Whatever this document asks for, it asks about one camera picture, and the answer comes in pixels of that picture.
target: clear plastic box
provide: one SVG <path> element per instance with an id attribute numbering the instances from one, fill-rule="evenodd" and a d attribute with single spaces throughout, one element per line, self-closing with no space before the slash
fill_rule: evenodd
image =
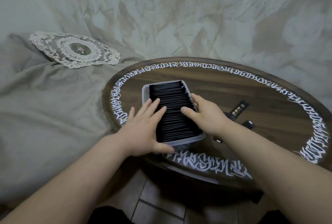
<path id="1" fill-rule="evenodd" d="M 174 82 L 179 82 L 179 81 L 181 81 L 183 83 L 183 85 L 185 86 L 186 93 L 189 94 L 190 100 L 194 104 L 194 109 L 196 112 L 198 112 L 197 107 L 191 98 L 189 89 L 183 80 L 164 81 L 161 83 L 151 83 L 151 84 L 144 85 L 142 88 L 142 104 L 144 104 L 150 98 L 150 89 L 149 89 L 150 85 L 163 84 L 163 83 L 174 83 Z M 180 140 L 176 140 L 176 141 L 169 141 L 169 142 L 165 142 L 165 144 L 172 146 L 174 148 L 175 152 L 178 152 L 178 151 L 187 150 L 187 149 L 190 149 L 190 148 L 196 146 L 197 143 L 200 140 L 202 140 L 203 138 L 205 138 L 204 132 L 202 132 L 199 136 L 184 138 L 184 139 L 180 139 Z"/>

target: person's left arm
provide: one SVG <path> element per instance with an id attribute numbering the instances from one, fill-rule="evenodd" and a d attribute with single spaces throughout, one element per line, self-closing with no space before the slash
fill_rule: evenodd
<path id="1" fill-rule="evenodd" d="M 118 133 L 102 138 L 92 149 L 53 178 L 13 210 L 1 224 L 70 223 L 88 220 L 98 197 L 121 163 L 128 156 L 149 152 L 173 153 L 158 143 L 157 123 L 166 107 L 154 114 L 160 100 L 148 100 L 134 116 L 131 108 L 126 124 Z"/>

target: oval table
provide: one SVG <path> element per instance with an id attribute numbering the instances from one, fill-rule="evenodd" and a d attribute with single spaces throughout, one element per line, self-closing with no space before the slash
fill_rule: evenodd
<path id="1" fill-rule="evenodd" d="M 230 112 L 241 100 L 250 105 L 236 119 L 250 120 L 254 132 L 297 155 L 332 170 L 332 115 L 318 100 L 296 86 L 240 64 L 191 57 L 159 58 L 131 65 L 107 83 L 103 107 L 120 128 L 131 106 L 142 106 L 142 87 L 161 81 L 184 80 L 190 92 Z M 163 169 L 206 182 L 258 189 L 250 171 L 224 143 L 209 136 L 198 146 L 172 155 L 149 154 L 145 159 Z"/>

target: lace doily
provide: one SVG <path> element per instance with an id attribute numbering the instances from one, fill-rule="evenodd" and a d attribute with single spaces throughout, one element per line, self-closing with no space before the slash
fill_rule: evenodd
<path id="1" fill-rule="evenodd" d="M 29 39 L 48 57 L 68 68 L 115 65 L 121 58 L 113 48 L 83 35 L 36 32 Z"/>

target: forearm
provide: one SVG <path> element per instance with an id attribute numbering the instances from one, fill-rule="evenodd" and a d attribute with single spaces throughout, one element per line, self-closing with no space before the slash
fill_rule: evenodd
<path id="1" fill-rule="evenodd" d="M 219 137 L 293 223 L 332 219 L 332 173 L 245 127 L 229 122 Z"/>
<path id="2" fill-rule="evenodd" d="M 3 223 L 83 223 L 107 182 L 127 157 L 114 134 L 100 140 L 66 170 L 11 212 Z"/>

